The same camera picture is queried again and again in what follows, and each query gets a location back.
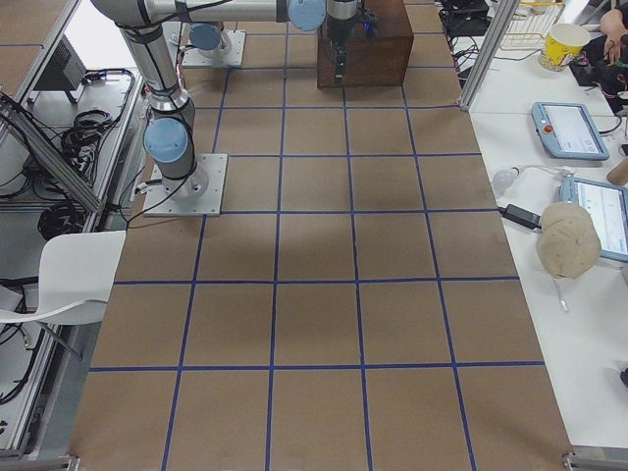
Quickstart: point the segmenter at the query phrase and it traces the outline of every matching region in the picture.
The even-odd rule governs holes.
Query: yellow cup
[[[551,71],[562,71],[580,54],[589,39],[589,32],[581,26],[568,23],[554,25],[546,37],[539,64]]]

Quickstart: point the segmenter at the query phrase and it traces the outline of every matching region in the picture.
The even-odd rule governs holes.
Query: robotic arm
[[[194,154],[194,104],[179,84],[161,24],[169,20],[284,23],[290,19],[300,29],[313,30],[326,17],[325,0],[91,1],[121,30],[146,81],[151,119],[144,146],[159,167],[166,194],[174,200],[200,197],[208,176]]]
[[[332,43],[332,63],[336,84],[342,84],[347,61],[346,43],[351,38],[355,26],[364,25],[367,37],[375,37],[377,34],[379,18],[372,10],[366,9],[365,1],[327,1],[327,36]]]

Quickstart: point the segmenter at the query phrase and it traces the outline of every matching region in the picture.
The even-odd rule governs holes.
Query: power adapter
[[[541,216],[538,214],[526,211],[514,204],[509,204],[505,208],[499,207],[498,209],[503,219],[507,219],[508,221],[512,221],[513,223],[528,229],[541,228],[541,225],[539,224],[541,222]]]

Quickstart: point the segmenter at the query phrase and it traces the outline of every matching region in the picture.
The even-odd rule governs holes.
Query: chair backrest
[[[36,314],[87,299],[108,301],[126,233],[58,235],[43,247],[39,262],[39,302]],[[51,324],[86,324],[102,320],[104,305],[87,303],[42,319]]]

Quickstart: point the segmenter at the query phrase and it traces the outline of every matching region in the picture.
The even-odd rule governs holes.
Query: metal mounting plate
[[[189,49],[183,57],[183,67],[189,69],[223,69],[227,67],[241,67],[244,56],[245,31],[227,31],[227,36],[232,42],[232,50],[225,55],[217,54],[214,57],[206,57],[198,52],[198,49]]]
[[[209,176],[209,186],[205,192],[197,198],[177,200],[170,198],[157,207],[146,211],[146,216],[219,216],[223,202],[223,190],[225,188],[225,174],[227,173],[227,154],[197,154],[196,160]],[[161,179],[161,172],[155,165],[151,179]],[[143,209],[158,204],[166,197],[163,187],[150,186],[146,192]]]

